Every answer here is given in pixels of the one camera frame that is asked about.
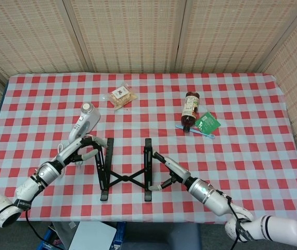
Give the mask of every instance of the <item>green packet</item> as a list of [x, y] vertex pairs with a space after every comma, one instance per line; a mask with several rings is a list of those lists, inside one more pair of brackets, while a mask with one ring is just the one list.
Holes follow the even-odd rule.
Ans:
[[221, 124], [212, 116], [210, 112], [200, 117], [195, 123], [196, 127], [204, 134], [210, 134]]

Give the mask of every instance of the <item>metal stand leg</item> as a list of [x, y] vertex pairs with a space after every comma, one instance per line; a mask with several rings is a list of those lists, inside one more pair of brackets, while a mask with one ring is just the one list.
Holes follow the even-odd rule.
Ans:
[[[113, 138], [108, 138], [107, 149], [106, 149], [106, 161], [104, 161], [102, 147], [93, 143], [93, 148], [98, 149], [98, 154], [95, 156], [95, 162], [97, 166], [97, 174], [101, 189], [100, 201], [107, 201], [109, 196], [109, 188], [121, 181], [131, 181], [132, 183], [141, 186], [145, 189], [145, 202], [152, 201], [152, 192], [148, 189], [152, 185], [152, 144], [151, 138], [145, 139], [144, 148], [144, 169], [140, 169], [138, 172], [133, 173], [130, 176], [121, 176], [111, 170], [112, 164], [112, 153], [113, 153]], [[134, 178], [144, 173], [145, 183], [142, 184]], [[110, 183], [110, 175], [115, 176], [117, 179]]]
[[152, 201], [152, 191], [148, 188], [152, 186], [152, 139], [145, 139], [145, 147], [144, 147], [144, 175], [145, 175], [145, 202]]

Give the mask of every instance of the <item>bottle label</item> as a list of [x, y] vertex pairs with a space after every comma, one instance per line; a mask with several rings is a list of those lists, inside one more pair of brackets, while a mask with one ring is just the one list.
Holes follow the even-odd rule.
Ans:
[[185, 97], [184, 108], [182, 112], [182, 116], [192, 116], [196, 118], [195, 109], [198, 109], [199, 99], [195, 96], [187, 96]]
[[117, 99], [119, 99], [119, 98], [121, 98], [122, 96], [128, 94], [128, 90], [126, 89], [126, 87], [121, 86], [121, 87], [119, 87], [118, 89], [112, 91], [112, 93], [113, 93], [113, 95], [114, 95]]

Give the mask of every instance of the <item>bottle cap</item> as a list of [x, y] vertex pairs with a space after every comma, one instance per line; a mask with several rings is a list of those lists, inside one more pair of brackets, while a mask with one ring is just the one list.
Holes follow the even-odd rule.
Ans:
[[183, 131], [184, 132], [190, 132], [190, 127], [189, 126], [184, 126]]

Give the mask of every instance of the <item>plastic bag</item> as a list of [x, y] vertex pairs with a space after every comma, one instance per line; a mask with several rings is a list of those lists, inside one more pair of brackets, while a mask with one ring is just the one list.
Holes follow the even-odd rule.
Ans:
[[136, 98], [136, 94], [125, 83], [122, 83], [119, 88], [108, 94], [108, 99], [114, 105], [115, 110], [120, 109], [125, 104], [135, 100]]

